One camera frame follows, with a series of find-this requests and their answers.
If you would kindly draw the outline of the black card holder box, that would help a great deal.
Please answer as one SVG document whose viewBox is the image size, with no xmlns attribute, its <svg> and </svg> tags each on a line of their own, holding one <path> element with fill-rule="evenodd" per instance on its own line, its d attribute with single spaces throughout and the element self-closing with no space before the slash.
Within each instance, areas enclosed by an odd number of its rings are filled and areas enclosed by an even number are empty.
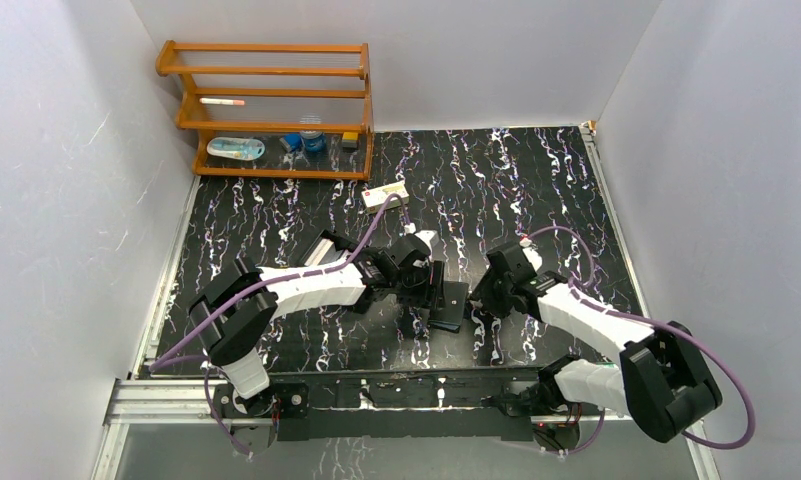
<svg viewBox="0 0 801 480">
<path fill-rule="evenodd" d="M 350 238 L 337 231 L 323 230 L 318 237 L 300 254 L 298 267 L 315 267 L 338 260 L 345 260 L 359 246 L 358 239 Z"/>
</svg>

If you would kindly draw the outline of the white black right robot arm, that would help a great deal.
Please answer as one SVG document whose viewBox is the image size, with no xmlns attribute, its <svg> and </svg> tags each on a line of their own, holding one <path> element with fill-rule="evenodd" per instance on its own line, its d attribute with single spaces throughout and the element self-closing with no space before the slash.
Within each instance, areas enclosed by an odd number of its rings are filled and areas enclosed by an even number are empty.
<svg viewBox="0 0 801 480">
<path fill-rule="evenodd" d="M 519 312 L 583 341 L 611 366 L 565 357 L 539 375 L 541 405 L 553 414 L 590 403 L 631 417 L 651 439 L 666 443 L 716 410 L 723 395 L 701 351 L 669 330 L 623 318 L 582 297 L 566 278 L 545 271 L 531 247 L 516 242 L 486 254 L 488 268 L 471 298 L 494 316 Z"/>
</svg>

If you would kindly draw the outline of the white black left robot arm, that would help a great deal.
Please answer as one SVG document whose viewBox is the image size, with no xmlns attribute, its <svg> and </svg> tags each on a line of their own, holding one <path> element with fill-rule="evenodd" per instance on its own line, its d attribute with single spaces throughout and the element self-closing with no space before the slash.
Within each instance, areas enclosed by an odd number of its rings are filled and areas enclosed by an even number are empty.
<svg viewBox="0 0 801 480">
<path fill-rule="evenodd" d="M 327 306 L 365 313 L 388 295 L 400 303 L 432 309 L 443 303 L 442 264 L 433 261 L 439 241 L 433 230 L 408 233 L 386 248 L 355 249 L 352 241 L 325 232 L 336 253 L 331 262 L 295 268 L 259 268 L 237 260 L 191 302 L 188 316 L 199 326 L 217 309 L 222 314 L 200 332 L 212 365 L 236 391 L 236 403 L 251 416 L 270 411 L 275 391 L 257 351 L 269 323 L 288 314 Z"/>
</svg>

